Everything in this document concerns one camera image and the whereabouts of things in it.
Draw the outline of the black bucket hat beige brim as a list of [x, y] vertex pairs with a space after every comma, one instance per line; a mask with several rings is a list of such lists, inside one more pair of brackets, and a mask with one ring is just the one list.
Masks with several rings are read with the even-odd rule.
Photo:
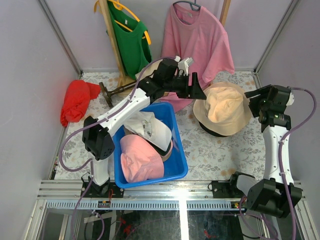
[[208, 134], [212, 135], [212, 136], [215, 136], [215, 137], [218, 137], [218, 138], [225, 138], [225, 137], [228, 137], [227, 135], [221, 135], [217, 132], [214, 132], [210, 129], [208, 129], [207, 127], [205, 127], [201, 122], [199, 122], [199, 125], [200, 127], [205, 131], [207, 132]]

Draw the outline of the white baseball cap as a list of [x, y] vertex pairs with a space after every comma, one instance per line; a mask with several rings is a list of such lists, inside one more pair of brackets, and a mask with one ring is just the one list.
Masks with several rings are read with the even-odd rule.
[[166, 151], [171, 143], [170, 128], [157, 119], [153, 112], [138, 111], [123, 125], [131, 133], [139, 135], [162, 151]]

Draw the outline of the beige mannequin head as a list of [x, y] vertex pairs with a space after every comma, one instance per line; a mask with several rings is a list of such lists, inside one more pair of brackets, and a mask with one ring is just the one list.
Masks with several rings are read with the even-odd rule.
[[136, 80], [138, 80], [138, 79], [143, 80], [145, 77], [152, 76], [155, 70], [156, 70], [155, 67], [149, 67], [148, 69], [145, 69], [143, 73], [141, 70], [140, 72], [138, 72], [135, 75], [135, 79]]

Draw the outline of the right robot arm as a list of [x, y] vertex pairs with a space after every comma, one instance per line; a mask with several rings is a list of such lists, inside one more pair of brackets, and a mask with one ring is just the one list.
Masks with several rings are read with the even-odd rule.
[[245, 93], [249, 109], [258, 119], [265, 144], [265, 169], [262, 180], [242, 172], [230, 177], [228, 192], [246, 196], [250, 210], [286, 218], [302, 198], [302, 189], [294, 186], [289, 160], [291, 118], [285, 114], [294, 96], [288, 87], [267, 85]]

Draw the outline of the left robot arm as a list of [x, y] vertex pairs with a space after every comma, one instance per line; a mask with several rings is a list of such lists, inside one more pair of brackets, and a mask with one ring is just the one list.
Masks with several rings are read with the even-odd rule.
[[116, 148], [113, 136], [127, 119], [162, 98], [166, 92], [176, 93], [180, 99], [206, 99], [198, 74], [189, 72], [194, 63], [191, 57], [183, 60], [162, 57], [156, 63], [158, 66], [154, 70], [151, 63], [141, 70], [133, 90], [119, 104], [97, 118], [89, 116], [84, 120], [82, 142], [93, 157], [90, 165], [94, 182], [92, 191], [98, 197], [109, 193], [108, 166]]

